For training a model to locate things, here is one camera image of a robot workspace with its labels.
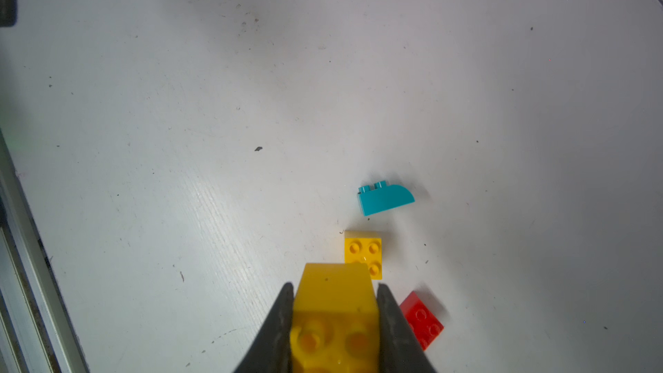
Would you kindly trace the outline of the teal curved lego brick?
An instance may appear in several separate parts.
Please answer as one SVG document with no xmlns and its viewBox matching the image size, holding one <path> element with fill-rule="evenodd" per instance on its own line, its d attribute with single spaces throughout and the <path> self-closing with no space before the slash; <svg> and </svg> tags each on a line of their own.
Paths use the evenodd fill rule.
<svg viewBox="0 0 663 373">
<path fill-rule="evenodd" d="M 361 186 L 357 195 L 365 217 L 415 202 L 414 195 L 407 188 L 401 185 L 390 185 L 387 181 Z"/>
</svg>

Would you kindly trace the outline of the red long lego brick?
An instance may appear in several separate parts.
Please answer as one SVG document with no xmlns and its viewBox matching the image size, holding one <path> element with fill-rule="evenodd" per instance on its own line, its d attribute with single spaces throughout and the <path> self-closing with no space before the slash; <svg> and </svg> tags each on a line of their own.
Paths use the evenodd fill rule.
<svg viewBox="0 0 663 373">
<path fill-rule="evenodd" d="M 415 291 L 407 296 L 400 309 L 423 351 L 430 347 L 445 329 Z"/>
</svg>

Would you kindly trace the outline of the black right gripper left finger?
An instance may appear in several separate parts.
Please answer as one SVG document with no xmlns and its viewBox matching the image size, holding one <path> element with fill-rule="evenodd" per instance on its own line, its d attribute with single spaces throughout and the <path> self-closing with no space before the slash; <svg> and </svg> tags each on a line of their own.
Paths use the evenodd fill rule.
<svg viewBox="0 0 663 373">
<path fill-rule="evenodd" d="M 285 283 L 248 352 L 236 367 L 236 373 L 292 371 L 290 331 L 294 316 L 294 301 L 294 285 Z"/>
</svg>

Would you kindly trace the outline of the yellow square lego brick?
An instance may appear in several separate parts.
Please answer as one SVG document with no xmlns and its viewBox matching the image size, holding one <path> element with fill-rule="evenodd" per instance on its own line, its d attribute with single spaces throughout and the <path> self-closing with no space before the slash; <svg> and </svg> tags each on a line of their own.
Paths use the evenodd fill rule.
<svg viewBox="0 0 663 373">
<path fill-rule="evenodd" d="M 345 231 L 345 263 L 365 264 L 372 280 L 383 279 L 383 240 L 374 231 Z"/>
</svg>

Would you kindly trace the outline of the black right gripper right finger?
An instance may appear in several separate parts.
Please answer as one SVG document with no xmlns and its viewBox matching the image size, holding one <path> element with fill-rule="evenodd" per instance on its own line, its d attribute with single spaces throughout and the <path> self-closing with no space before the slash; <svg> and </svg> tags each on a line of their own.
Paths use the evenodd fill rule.
<svg viewBox="0 0 663 373">
<path fill-rule="evenodd" d="M 435 369 L 386 284 L 378 284 L 376 301 L 380 328 L 379 371 L 381 373 L 435 373 Z"/>
</svg>

